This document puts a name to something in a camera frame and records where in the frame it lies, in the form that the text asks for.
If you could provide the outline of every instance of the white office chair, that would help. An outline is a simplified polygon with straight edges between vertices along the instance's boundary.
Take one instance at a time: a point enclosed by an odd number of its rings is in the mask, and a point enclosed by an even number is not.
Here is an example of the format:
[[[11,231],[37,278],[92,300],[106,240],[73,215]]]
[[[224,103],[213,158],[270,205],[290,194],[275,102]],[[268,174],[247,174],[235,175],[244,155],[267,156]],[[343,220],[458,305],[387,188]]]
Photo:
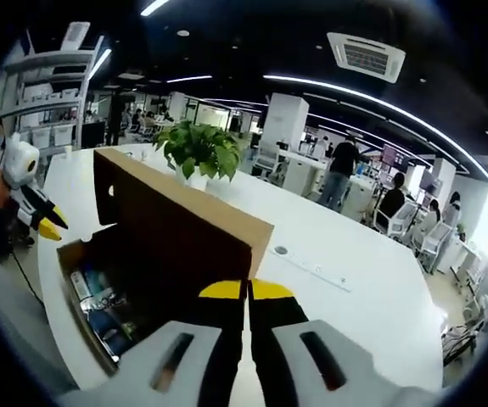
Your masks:
[[[413,201],[406,201],[392,218],[379,210],[373,212],[373,227],[387,237],[401,237],[407,230],[412,217],[417,210],[417,204]],[[387,228],[378,223],[378,215],[382,215],[387,220]]]
[[[444,240],[446,240],[451,231],[452,227],[446,225],[444,222],[438,222],[436,223],[436,226],[432,228],[429,234],[424,237],[422,243],[415,239],[415,235],[412,237],[412,249],[414,250],[419,261],[423,254],[427,258],[432,259],[428,265],[423,265],[423,268],[426,271],[430,272],[430,265],[434,263],[441,244],[444,242]]]
[[[260,178],[269,181],[268,173],[275,174],[279,166],[279,146],[269,142],[259,141],[258,154],[253,166],[261,170]]]

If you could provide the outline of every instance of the curved white desk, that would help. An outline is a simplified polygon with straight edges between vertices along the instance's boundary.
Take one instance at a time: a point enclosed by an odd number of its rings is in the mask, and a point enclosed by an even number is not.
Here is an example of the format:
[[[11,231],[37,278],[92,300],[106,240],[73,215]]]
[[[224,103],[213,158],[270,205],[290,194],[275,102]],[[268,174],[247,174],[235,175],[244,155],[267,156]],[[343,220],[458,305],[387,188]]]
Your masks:
[[[145,164],[172,173],[150,145],[126,145]],[[93,151],[67,159],[53,157],[45,192],[65,214],[69,230],[62,241],[40,238],[38,266],[49,324],[59,351],[81,388],[95,387],[107,376],[89,351],[65,299],[56,249],[90,238],[98,223],[93,185]],[[440,321],[417,261],[407,248],[365,226],[291,192],[237,172],[232,184],[210,181],[208,193],[275,229],[269,250],[283,245],[305,268],[319,265],[343,276],[349,292],[313,276],[267,251],[258,277],[293,291],[308,318],[323,319],[359,343],[374,357],[376,370],[399,385],[436,391],[442,382]],[[261,390],[244,330],[244,356],[234,383],[231,405],[260,405]]]

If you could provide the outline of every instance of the potted plant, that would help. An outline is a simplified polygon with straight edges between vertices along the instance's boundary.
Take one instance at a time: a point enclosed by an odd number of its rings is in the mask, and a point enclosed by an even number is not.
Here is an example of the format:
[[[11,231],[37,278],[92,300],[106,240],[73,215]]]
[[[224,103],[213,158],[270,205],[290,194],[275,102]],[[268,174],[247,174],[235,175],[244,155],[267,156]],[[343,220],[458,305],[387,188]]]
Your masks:
[[[159,134],[153,143],[164,146],[168,166],[186,185],[205,190],[207,177],[227,176],[231,181],[240,162],[236,141],[212,125],[193,125],[183,121]]]

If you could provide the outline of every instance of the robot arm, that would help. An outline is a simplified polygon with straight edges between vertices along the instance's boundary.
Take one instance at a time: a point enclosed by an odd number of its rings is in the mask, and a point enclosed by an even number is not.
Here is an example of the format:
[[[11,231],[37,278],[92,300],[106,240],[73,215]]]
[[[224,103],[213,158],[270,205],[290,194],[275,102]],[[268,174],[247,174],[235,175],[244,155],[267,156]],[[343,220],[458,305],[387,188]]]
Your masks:
[[[38,186],[34,178],[40,152],[18,133],[8,139],[3,165],[3,179],[10,187],[10,197],[19,205],[17,217],[40,236],[60,240],[56,226],[68,229],[59,208]]]

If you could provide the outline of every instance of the jeans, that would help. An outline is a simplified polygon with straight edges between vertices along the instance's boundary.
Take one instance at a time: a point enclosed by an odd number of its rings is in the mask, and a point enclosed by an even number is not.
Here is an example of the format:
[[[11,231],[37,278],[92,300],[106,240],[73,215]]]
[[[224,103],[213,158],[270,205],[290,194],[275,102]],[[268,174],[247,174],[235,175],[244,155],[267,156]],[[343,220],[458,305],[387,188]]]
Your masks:
[[[323,186],[323,193],[317,203],[339,212],[339,201],[344,196],[347,182],[349,182],[349,176],[340,174],[339,172],[329,171],[326,177],[327,179]]]

